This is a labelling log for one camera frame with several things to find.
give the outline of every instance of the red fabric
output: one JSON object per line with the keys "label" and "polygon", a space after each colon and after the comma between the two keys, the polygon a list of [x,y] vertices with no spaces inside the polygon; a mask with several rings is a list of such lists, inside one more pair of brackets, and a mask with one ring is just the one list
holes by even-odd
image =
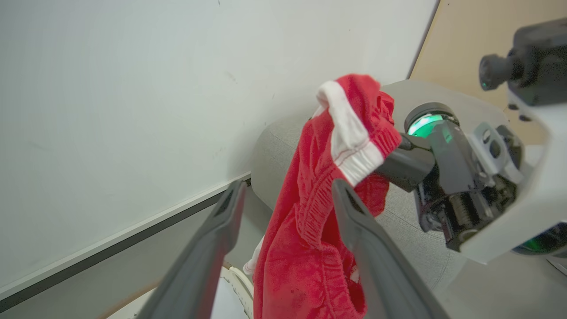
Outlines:
{"label": "red fabric", "polygon": [[[336,80],[385,158],[401,142],[393,99],[365,75]],[[325,110],[303,127],[254,273],[256,319],[362,318],[366,304],[356,265],[341,241],[331,184],[346,179],[331,156],[333,120]],[[388,182],[370,174],[354,188],[373,215],[384,210]]]}

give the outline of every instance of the fabric fold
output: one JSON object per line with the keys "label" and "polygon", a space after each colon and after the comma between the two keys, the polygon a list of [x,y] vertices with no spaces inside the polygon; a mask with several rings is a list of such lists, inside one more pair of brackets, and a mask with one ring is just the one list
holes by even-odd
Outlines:
{"label": "fabric fold", "polygon": [[255,318],[362,318],[353,254],[338,231],[332,182],[348,181],[369,211],[384,210],[388,182],[374,170],[400,144],[393,99],[367,75],[324,83],[305,124],[274,214],[252,260]]}

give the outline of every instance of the whiteboard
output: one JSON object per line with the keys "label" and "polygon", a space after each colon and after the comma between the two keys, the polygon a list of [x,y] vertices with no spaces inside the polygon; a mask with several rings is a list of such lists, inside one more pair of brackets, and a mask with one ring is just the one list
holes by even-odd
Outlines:
{"label": "whiteboard", "polygon": [[324,81],[406,78],[434,6],[0,2],[0,295],[249,171]]}

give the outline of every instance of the gray chair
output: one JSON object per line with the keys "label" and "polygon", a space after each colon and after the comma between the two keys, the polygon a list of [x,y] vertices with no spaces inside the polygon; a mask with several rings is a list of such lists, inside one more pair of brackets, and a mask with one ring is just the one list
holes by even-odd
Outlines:
{"label": "gray chair", "polygon": [[[395,127],[403,131],[407,114],[426,102],[441,102],[453,109],[465,132],[472,132],[482,121],[493,125],[507,124],[501,110],[468,95],[421,81],[405,80],[382,87],[395,99]],[[313,114],[302,114],[271,124],[258,139],[252,157],[252,189],[274,209],[287,168],[297,147],[301,130]],[[440,232],[424,233],[416,217],[413,194],[390,185],[386,208],[376,221],[384,227],[405,257],[434,292],[443,291],[457,276],[465,258],[445,247]]]}

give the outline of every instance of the camera lens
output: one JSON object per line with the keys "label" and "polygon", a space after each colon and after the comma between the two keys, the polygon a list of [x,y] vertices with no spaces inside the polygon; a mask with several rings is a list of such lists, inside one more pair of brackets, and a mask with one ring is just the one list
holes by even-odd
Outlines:
{"label": "camera lens", "polygon": [[449,120],[459,125],[459,120],[453,114],[451,108],[438,102],[422,104],[414,108],[404,121],[404,130],[407,134],[427,137],[433,127],[444,120]]}

